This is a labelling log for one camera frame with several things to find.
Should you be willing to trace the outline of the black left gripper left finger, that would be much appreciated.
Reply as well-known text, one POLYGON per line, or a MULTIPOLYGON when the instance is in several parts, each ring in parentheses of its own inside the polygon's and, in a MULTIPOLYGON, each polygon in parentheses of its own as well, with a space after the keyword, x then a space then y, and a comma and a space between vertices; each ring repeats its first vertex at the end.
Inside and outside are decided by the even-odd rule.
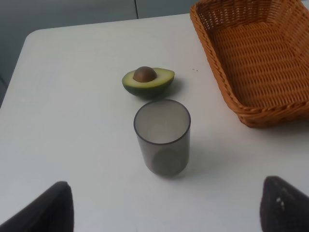
POLYGON ((72 191, 65 181, 54 183, 33 202, 0 226, 2 232, 72 232, 72 191))

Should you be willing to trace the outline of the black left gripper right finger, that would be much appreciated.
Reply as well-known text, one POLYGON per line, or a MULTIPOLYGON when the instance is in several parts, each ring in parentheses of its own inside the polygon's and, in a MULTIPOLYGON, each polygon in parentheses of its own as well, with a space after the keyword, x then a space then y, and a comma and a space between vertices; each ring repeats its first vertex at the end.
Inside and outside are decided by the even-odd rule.
POLYGON ((263 183, 260 223, 264 232, 307 232, 309 197, 279 176, 263 183))

